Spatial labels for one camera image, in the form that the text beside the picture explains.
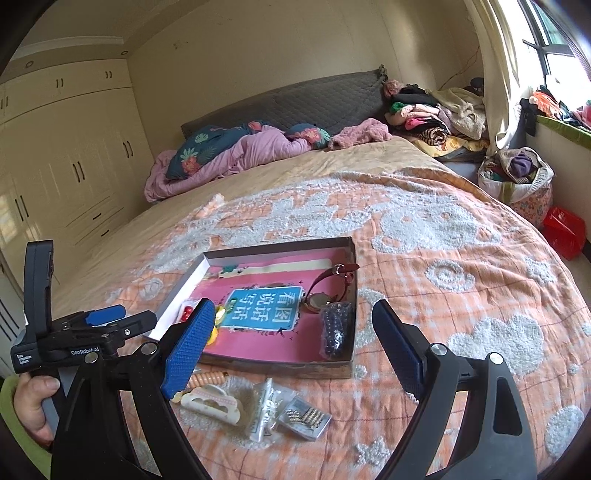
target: red watch strap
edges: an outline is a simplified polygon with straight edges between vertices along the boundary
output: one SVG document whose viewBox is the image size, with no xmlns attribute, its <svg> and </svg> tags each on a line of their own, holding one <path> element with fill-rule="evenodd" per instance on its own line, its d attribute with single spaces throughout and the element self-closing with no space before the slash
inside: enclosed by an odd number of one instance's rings
<svg viewBox="0 0 591 480">
<path fill-rule="evenodd" d="M 345 280 L 345 291 L 343 292 L 343 294 L 341 295 L 341 297 L 339 299 L 339 301 L 341 301 L 345 297 L 345 294 L 347 293 L 347 287 L 351 284 L 351 282 L 353 280 L 352 275 L 347 275 L 347 274 L 352 274 L 353 272 L 357 271 L 358 269 L 359 269 L 358 264 L 350 263 L 350 264 L 338 264 L 338 265 L 335 265 L 334 267 L 329 268 L 328 270 L 323 271 L 312 282 L 312 285 L 310 285 L 310 288 L 308 289 L 308 292 L 306 293 L 306 297 L 304 298 L 304 303 L 307 303 L 308 297 L 310 296 L 312 289 L 314 289 L 314 287 L 316 286 L 317 283 L 321 282 L 325 278 L 332 277 L 333 275 L 339 275 L 339 276 L 343 277 Z"/>
</svg>

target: gray headboard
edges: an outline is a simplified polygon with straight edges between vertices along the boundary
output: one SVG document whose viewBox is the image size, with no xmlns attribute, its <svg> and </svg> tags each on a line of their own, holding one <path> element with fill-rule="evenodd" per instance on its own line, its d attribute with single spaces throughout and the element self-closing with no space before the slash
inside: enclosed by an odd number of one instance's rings
<svg viewBox="0 0 591 480">
<path fill-rule="evenodd" d="M 287 130 L 309 123 L 336 135 L 344 127 L 367 118 L 384 120 L 388 104 L 382 93 L 387 80 L 384 66 L 370 72 L 346 73 L 295 83 L 241 100 L 183 124 L 185 138 L 205 125 L 231 128 L 251 120 L 263 120 Z"/>
</svg>

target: gold hair pins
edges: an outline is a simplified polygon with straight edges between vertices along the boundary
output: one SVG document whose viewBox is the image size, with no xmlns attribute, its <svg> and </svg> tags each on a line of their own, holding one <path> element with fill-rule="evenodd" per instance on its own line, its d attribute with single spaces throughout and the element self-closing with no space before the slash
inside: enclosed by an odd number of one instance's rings
<svg viewBox="0 0 591 480">
<path fill-rule="evenodd" d="M 308 408 L 303 415 L 298 410 L 286 410 L 285 415 L 292 423 L 303 423 L 312 429 L 317 429 L 324 414 L 317 408 Z"/>
</svg>

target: pink blanket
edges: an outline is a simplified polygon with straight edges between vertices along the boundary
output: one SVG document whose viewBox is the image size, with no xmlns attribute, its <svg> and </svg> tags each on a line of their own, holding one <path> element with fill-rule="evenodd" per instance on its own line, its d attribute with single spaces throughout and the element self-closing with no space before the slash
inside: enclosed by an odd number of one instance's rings
<svg viewBox="0 0 591 480">
<path fill-rule="evenodd" d="M 262 132 L 242 137 L 236 145 L 219 154 L 186 180 L 166 178 L 168 164 L 176 151 L 165 150 L 154 161 L 146 180 L 144 196 L 149 202 L 163 200 L 193 190 L 217 177 L 226 177 L 275 160 L 295 157 L 311 149 L 306 140 L 292 142 L 286 139 L 281 130 L 265 125 Z"/>
<path fill-rule="evenodd" d="M 330 140 L 329 149 L 338 150 L 362 143 L 385 142 L 391 138 L 392 135 L 388 133 L 387 125 L 375 118 L 368 118 L 359 125 L 343 128 Z"/>
</svg>

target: blue label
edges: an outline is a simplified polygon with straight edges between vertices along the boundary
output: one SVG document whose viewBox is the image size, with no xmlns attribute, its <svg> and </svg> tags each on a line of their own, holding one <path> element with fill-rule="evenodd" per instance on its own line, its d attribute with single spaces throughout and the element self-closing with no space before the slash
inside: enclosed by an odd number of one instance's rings
<svg viewBox="0 0 591 480">
<path fill-rule="evenodd" d="M 226 300 L 220 327 L 251 330 L 293 330 L 301 287 L 237 288 Z"/>
</svg>

